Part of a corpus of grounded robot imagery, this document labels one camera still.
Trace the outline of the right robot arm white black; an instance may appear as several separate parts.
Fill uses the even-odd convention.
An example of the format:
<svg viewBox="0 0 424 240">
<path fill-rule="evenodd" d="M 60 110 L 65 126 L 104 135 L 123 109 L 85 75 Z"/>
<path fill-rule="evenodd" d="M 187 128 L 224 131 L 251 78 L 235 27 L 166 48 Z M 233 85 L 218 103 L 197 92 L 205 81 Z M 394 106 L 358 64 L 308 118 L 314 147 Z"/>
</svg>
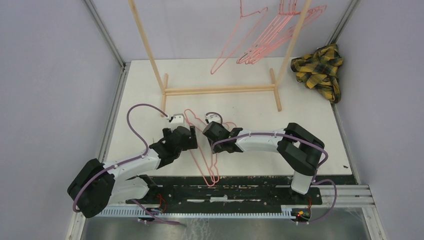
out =
<svg viewBox="0 0 424 240">
<path fill-rule="evenodd" d="M 221 123 L 213 121 L 202 134 L 214 154 L 249 151 L 280 154 L 293 169 L 288 196 L 295 204 L 302 204 L 309 198 L 309 189 L 318 169 L 329 158 L 324 142 L 295 122 L 274 131 L 250 131 L 242 127 L 227 130 Z"/>
</svg>

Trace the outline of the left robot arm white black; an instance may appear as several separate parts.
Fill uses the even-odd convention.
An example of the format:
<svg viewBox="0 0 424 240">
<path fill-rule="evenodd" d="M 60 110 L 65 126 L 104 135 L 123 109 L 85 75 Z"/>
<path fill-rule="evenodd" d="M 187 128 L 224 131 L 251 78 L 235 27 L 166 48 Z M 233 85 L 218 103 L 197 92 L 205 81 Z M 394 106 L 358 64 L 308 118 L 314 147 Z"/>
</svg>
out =
<svg viewBox="0 0 424 240">
<path fill-rule="evenodd" d="M 164 128 L 162 133 L 163 138 L 151 144 L 146 154 L 107 163 L 96 158 L 89 160 L 66 191 L 73 200 L 73 209 L 92 218 L 119 202 L 131 199 L 154 202 L 158 191 L 146 172 L 173 163 L 183 151 L 198 148 L 194 126 Z"/>
</svg>

